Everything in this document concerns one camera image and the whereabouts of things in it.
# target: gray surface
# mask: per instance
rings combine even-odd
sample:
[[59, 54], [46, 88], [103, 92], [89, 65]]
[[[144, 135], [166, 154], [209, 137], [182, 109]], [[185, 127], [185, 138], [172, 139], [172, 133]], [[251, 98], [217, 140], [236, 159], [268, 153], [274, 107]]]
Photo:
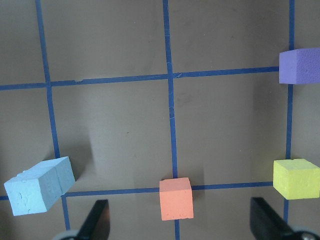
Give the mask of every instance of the gray surface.
[[69, 197], [72, 229], [81, 227], [82, 219], [86, 218], [98, 199], [109, 200], [111, 221], [109, 240], [175, 239], [173, 222], [161, 220], [158, 193]]
[[179, 177], [193, 185], [272, 181], [285, 158], [287, 86], [278, 73], [174, 80]]
[[289, 0], [171, 0], [173, 70], [277, 66], [279, 52], [288, 50], [288, 6]]
[[33, 0], [0, 0], [0, 84], [45, 81]]
[[[0, 85], [43, 83], [34, 2], [0, 4]], [[320, 47], [320, 1], [295, 4], [296, 48]], [[53, 81], [167, 73], [161, 0], [44, 0], [42, 8]], [[288, 49], [289, 0], [169, 0], [169, 10], [175, 72], [276, 66]], [[193, 185], [271, 181], [273, 160], [286, 149], [288, 91], [277, 82], [277, 72], [175, 79], [179, 177]], [[158, 187], [172, 176], [167, 80], [52, 91], [60, 153], [77, 179], [71, 192]], [[292, 158], [318, 166], [319, 91], [294, 87], [292, 125]], [[46, 90], [0, 91], [1, 182], [53, 157]], [[252, 239], [250, 196], [282, 215], [272, 187], [193, 191], [194, 219], [180, 221], [181, 240]], [[71, 227], [104, 198], [111, 240], [174, 239], [158, 193], [68, 197]], [[64, 230], [61, 200], [17, 217], [0, 201], [0, 219], [0, 239], [51, 239]], [[290, 201], [289, 222], [320, 232], [319, 199]]]
[[53, 89], [71, 191], [153, 188], [172, 178], [166, 80]]
[[51, 80], [165, 74], [161, 0], [45, 0]]

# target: yellow foam block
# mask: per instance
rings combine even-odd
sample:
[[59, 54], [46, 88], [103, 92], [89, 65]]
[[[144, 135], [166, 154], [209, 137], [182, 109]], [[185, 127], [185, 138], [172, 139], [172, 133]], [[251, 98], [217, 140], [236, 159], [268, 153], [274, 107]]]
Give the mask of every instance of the yellow foam block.
[[273, 187], [287, 200], [320, 197], [320, 168], [305, 159], [275, 160]]

